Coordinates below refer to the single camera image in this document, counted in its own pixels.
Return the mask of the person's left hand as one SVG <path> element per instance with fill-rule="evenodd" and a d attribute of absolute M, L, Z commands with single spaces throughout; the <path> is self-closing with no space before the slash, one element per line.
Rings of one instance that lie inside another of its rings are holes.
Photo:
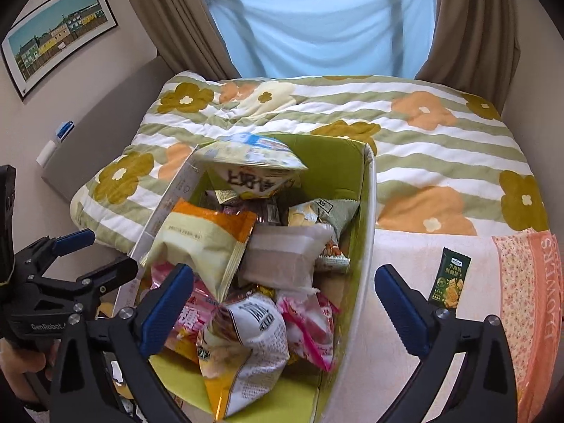
<path fill-rule="evenodd" d="M 39 397 L 26 378 L 27 373 L 38 373 L 55 365 L 58 344 L 52 344 L 48 353 L 17 349 L 6 339 L 1 340 L 1 370 L 15 396 L 26 402 L 38 402 Z"/>

